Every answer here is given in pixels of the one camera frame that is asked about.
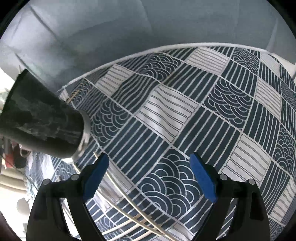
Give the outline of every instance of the black tumbler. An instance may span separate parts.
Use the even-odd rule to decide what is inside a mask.
[[[90,119],[60,100],[25,69],[18,75],[0,114],[0,134],[28,149],[75,161],[87,147]]]

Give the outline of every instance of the wave pattern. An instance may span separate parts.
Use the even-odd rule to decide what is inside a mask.
[[[285,128],[281,126],[273,158],[291,175],[295,170],[295,148],[295,141]]]
[[[235,48],[231,58],[242,66],[245,66],[253,74],[257,74],[260,61],[259,58],[250,51],[243,48]]]
[[[291,89],[283,81],[281,81],[281,94],[296,111],[296,93],[291,91]]]
[[[219,79],[205,100],[206,107],[218,112],[239,129],[244,126],[251,103],[250,96],[222,78]]]
[[[163,53],[151,55],[148,61],[137,70],[140,74],[147,74],[159,81],[164,81],[182,62]]]
[[[75,107],[78,106],[79,103],[86,97],[86,95],[90,92],[90,90],[93,87],[94,86],[91,83],[89,83],[87,80],[84,80],[84,79],[80,80],[77,86],[75,87],[75,89],[69,95],[70,98],[73,95],[75,95],[75,97],[72,99],[73,105]]]
[[[184,215],[202,195],[189,160],[174,149],[168,150],[138,186],[152,202],[175,218]]]
[[[91,131],[101,146],[113,139],[130,115],[111,99],[104,101],[91,120]]]
[[[190,240],[212,206],[189,167],[195,151],[234,180],[256,180],[274,239],[296,209],[295,91],[276,58],[250,49],[209,46],[126,59],[57,95],[66,100],[75,93],[70,104],[91,117],[91,138],[79,168],[95,161],[93,152],[107,153],[112,175],[124,191],[177,239]],[[33,153],[33,159],[26,172],[37,186],[48,176],[66,180],[75,171],[59,158],[52,158],[54,173],[44,168],[40,153]],[[100,189],[125,212],[138,215],[110,180],[103,179]],[[34,188],[28,191],[36,195]],[[101,231],[128,220],[98,196],[86,206]],[[235,206],[233,200],[218,238],[227,234]],[[131,227],[118,240],[156,238],[135,223],[105,238]]]

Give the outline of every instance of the red object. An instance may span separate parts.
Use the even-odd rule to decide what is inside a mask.
[[[13,154],[6,154],[5,155],[5,165],[7,167],[12,167],[14,164]]]

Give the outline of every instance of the striped pattern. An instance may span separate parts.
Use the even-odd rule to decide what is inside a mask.
[[[296,93],[281,81],[281,94],[290,106],[296,111]]]
[[[244,48],[235,48],[231,59],[239,63],[240,65],[246,67],[253,74],[258,73],[258,68],[260,64],[260,57],[256,57],[249,50]]]
[[[278,120],[281,118],[281,96],[270,85],[258,78],[255,100],[265,106]]]
[[[289,175],[271,160],[268,171],[261,183],[260,192],[267,214],[271,214],[290,180]]]
[[[230,60],[221,76],[224,79],[233,83],[235,86],[237,86],[247,94],[254,96],[257,76],[254,75],[247,68]]]
[[[222,173],[240,182],[252,178],[260,186],[270,160],[261,146],[242,134]]]
[[[198,104],[174,89],[157,87],[136,114],[157,135],[173,142]]]
[[[281,99],[281,122],[295,139],[296,113],[284,98]]]
[[[272,216],[277,221],[281,222],[286,212],[288,211],[290,204],[293,201],[295,193],[296,193],[296,185],[294,184],[293,179],[290,178],[286,189],[284,190],[283,194],[277,201],[270,216]]]
[[[252,101],[249,95],[220,78],[204,101],[204,105],[223,116],[236,128],[242,129],[248,118]]]
[[[174,146],[186,155],[197,151],[204,161],[220,170],[239,132],[216,114],[199,107],[182,130]]]
[[[218,76],[188,64],[183,64],[164,84],[201,103]]]
[[[196,48],[171,49],[162,52],[169,54],[175,58],[186,60],[194,50],[196,50]]]
[[[207,70],[186,63],[194,54],[199,54],[198,64],[205,61],[202,51],[209,62]],[[208,71],[213,67],[208,52],[222,58],[214,68],[217,74]],[[106,83],[112,89],[106,90]],[[107,153],[109,169],[123,190],[177,239],[192,239],[212,206],[188,165],[194,151],[232,179],[256,180],[272,239],[295,211],[296,93],[276,58],[237,47],[171,49],[94,70],[57,95],[64,90],[68,96],[77,94],[70,104],[91,117],[91,138],[77,162],[79,168],[95,161],[94,151]],[[38,153],[27,168],[37,186],[52,175],[43,159]],[[74,173],[59,158],[53,158],[52,165],[53,181],[57,174],[67,179]],[[107,178],[100,189],[132,216],[138,214]],[[101,231],[127,220],[98,196],[86,205]],[[235,207],[232,200],[218,238],[227,234]],[[129,228],[133,231],[123,233]],[[162,239],[133,222],[105,238],[119,234],[119,240]]]
[[[135,113],[144,104],[151,91],[160,83],[148,76],[133,74],[111,96],[128,111]]]
[[[273,159],[289,174],[295,172],[295,140],[281,125]]]
[[[280,78],[277,77],[264,63],[260,63],[258,77],[272,86],[279,94],[281,94]]]
[[[262,104],[254,100],[244,133],[259,143],[271,156],[280,123]]]
[[[270,229],[270,241],[274,241],[279,236],[279,234],[283,231],[285,226],[271,218],[268,218],[268,221],[269,221],[269,229]]]
[[[87,75],[85,78],[92,82],[93,84],[96,84],[96,82],[102,78],[105,74],[107,74],[110,67],[102,68],[97,70],[96,72]]]
[[[105,152],[133,183],[137,183],[167,147],[165,140],[132,118],[105,147]]]
[[[70,95],[75,95],[75,97],[72,99],[73,105],[77,107],[93,88],[94,86],[89,81],[81,79]]]
[[[223,71],[227,61],[228,57],[215,50],[206,47],[198,47],[186,60],[186,63],[219,75]]]
[[[296,92],[296,87],[294,81],[292,80],[289,72],[280,64],[279,66],[280,78],[286,83],[286,85],[294,92]]]
[[[283,217],[281,223],[284,224],[284,225],[287,225],[295,211],[296,211],[296,196],[294,196],[293,201],[291,202],[290,207],[288,208],[288,210],[287,210],[285,216]]]
[[[93,87],[76,108],[84,110],[90,117],[92,117],[106,98],[106,95],[104,95],[96,87]]]
[[[256,50],[252,50],[252,49],[245,49],[246,51],[252,53],[253,55],[255,55],[258,59],[260,59],[260,55],[261,53],[259,51]]]
[[[121,83],[133,74],[132,71],[119,65],[113,65],[105,76],[100,78],[95,86],[107,96],[111,96]]]
[[[267,53],[261,54],[261,61],[263,64],[265,64],[273,73],[275,73],[278,77],[279,74],[279,62],[277,62],[274,58],[272,58]]]
[[[209,47],[213,50],[218,51],[219,53],[222,53],[224,55],[226,55],[227,57],[230,57],[233,51],[233,47],[224,47],[224,46],[213,46],[213,47]]]
[[[142,55],[136,58],[131,58],[125,61],[122,61],[120,63],[117,63],[118,65],[121,65],[131,71],[136,71],[138,68],[142,67],[143,64],[149,59],[151,54]]]
[[[63,89],[63,91],[59,95],[59,98],[62,99],[63,101],[66,101],[69,98],[68,92],[65,89]]]

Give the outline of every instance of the metal rim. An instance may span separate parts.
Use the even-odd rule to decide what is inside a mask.
[[[79,110],[79,112],[82,115],[83,123],[84,123],[83,134],[76,152],[70,157],[70,159],[72,159],[72,162],[76,162],[78,161],[79,158],[82,157],[89,143],[90,132],[91,132],[91,120],[89,116],[84,111]]]

